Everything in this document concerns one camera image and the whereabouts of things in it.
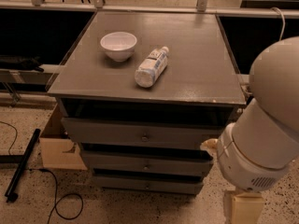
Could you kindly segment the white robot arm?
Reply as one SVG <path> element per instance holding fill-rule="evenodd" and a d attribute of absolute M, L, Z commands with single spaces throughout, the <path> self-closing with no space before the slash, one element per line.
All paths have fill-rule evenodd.
<path fill-rule="evenodd" d="M 237 121 L 202 148 L 214 149 L 222 176 L 235 188 L 223 197 L 225 224 L 257 224 L 262 193 L 299 155 L 299 37 L 264 49 L 249 71 L 252 100 Z"/>

